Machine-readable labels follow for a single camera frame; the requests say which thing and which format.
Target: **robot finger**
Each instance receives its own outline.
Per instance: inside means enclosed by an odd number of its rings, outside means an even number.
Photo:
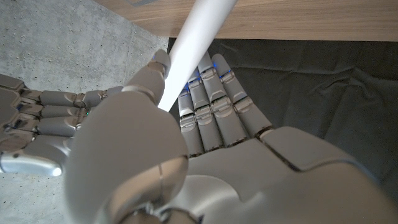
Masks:
[[[41,115],[42,118],[55,118],[62,116],[79,116],[80,114],[87,114],[86,108],[76,108],[71,106],[44,106]]]
[[[197,109],[195,112],[195,119],[199,126],[205,152],[224,147],[223,139],[213,112],[210,109],[210,105],[202,106]]]
[[[40,117],[41,111],[43,110],[42,105],[30,104],[22,102],[19,107],[19,112],[23,114],[28,114],[35,116],[36,118]]]
[[[181,133],[188,146],[190,157],[196,157],[204,153],[199,127],[195,119],[195,110],[191,94],[184,89],[178,96],[178,110],[180,112]]]
[[[44,118],[37,124],[39,134],[72,137],[86,116]]]
[[[250,137],[258,138],[265,131],[272,129],[271,122],[253,103],[252,99],[248,97],[224,57],[216,54],[211,61],[215,65],[216,71],[223,81],[227,95],[231,99]]]
[[[68,106],[90,109],[94,106],[98,106],[104,98],[120,93],[122,88],[122,86],[116,86],[106,91],[93,90],[79,94],[62,91],[43,91],[38,96],[38,99],[44,106]]]
[[[241,122],[227,96],[212,102],[211,110],[217,120],[226,147],[234,146],[247,139]]]
[[[202,106],[209,105],[209,99],[206,95],[205,86],[200,78],[199,71],[193,71],[191,78],[188,81],[188,88],[193,101],[193,109],[197,110]]]
[[[226,96],[223,84],[213,67],[209,53],[206,52],[198,64],[198,71],[205,85],[208,99],[213,102],[223,96]]]

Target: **wooden table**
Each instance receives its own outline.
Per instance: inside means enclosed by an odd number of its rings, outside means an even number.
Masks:
[[[161,37],[178,35],[194,3],[95,1]],[[239,0],[217,38],[398,41],[398,0]]]

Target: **black cloth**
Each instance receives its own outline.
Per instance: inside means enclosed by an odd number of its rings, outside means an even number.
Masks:
[[[398,203],[397,42],[216,39],[208,51],[225,57],[276,128],[340,147]],[[178,119],[177,104],[170,112]]]

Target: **silver robotic hand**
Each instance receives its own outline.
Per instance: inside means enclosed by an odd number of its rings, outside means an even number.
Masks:
[[[61,175],[81,122],[121,88],[79,94],[37,91],[0,75],[0,172]]]
[[[274,129],[222,55],[204,55],[178,107],[189,168],[163,209],[202,223],[398,223],[396,205],[353,157]]]

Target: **metallic finger segment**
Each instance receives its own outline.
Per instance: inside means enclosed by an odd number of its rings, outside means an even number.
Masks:
[[[221,138],[210,105],[197,109],[195,112],[195,119],[199,126],[205,152],[224,147],[223,139]]]
[[[186,89],[178,96],[178,110],[180,112],[181,133],[188,146],[189,156],[196,157],[203,154],[203,144],[195,119],[192,98]]]
[[[25,87],[25,84],[22,80],[0,74],[0,87],[19,92]]]
[[[235,108],[251,138],[258,138],[264,131],[272,128],[271,122],[253,103],[250,97],[247,96],[237,102]]]
[[[103,98],[106,98],[106,97],[108,97],[108,96],[113,96],[113,95],[115,95],[115,94],[118,94],[118,93],[120,93],[120,92],[122,91],[122,89],[123,89],[123,86],[116,86],[116,87],[108,88],[108,89],[105,91],[105,93],[104,93],[104,95],[103,95]]]
[[[233,105],[227,96],[214,101],[211,104],[211,109],[216,117],[226,147],[234,146],[247,139]]]
[[[71,106],[44,106],[42,110],[42,118],[54,118],[62,116],[78,116],[80,114],[79,108]]]
[[[20,119],[16,124],[16,129],[35,133],[39,122],[38,119]]]
[[[202,106],[209,105],[205,86],[200,78],[199,71],[196,69],[188,81],[188,88],[193,101],[193,109],[197,110]]]
[[[235,77],[233,71],[226,63],[224,57],[216,54],[212,58],[227,95],[251,138],[258,138],[260,134],[272,128],[271,122],[264,116],[260,109],[248,97],[243,87]]]
[[[67,116],[41,119],[37,125],[40,134],[72,137],[79,130],[85,116]]]
[[[220,82],[220,78],[216,70],[213,68],[213,63],[211,62],[208,52],[206,52],[200,60],[198,70],[205,85],[210,102],[226,95],[223,84]]]
[[[36,104],[22,104],[19,108],[20,113],[29,114],[35,117],[40,117],[40,112],[42,111],[42,105]]]
[[[26,100],[33,100],[35,102],[40,101],[40,95],[42,94],[41,91],[38,90],[30,90],[28,88],[24,88],[21,92],[21,98],[23,101]]]
[[[73,103],[76,98],[77,94],[62,91],[43,91],[40,95],[40,101],[44,106],[75,106]]]
[[[129,80],[122,91],[143,93],[157,106],[162,98],[169,70],[169,56],[165,51],[158,50],[152,60]]]
[[[103,95],[104,91],[101,90],[88,91],[84,94],[84,97],[81,100],[84,103],[84,106],[79,107],[91,108],[92,106],[98,106],[102,101]]]

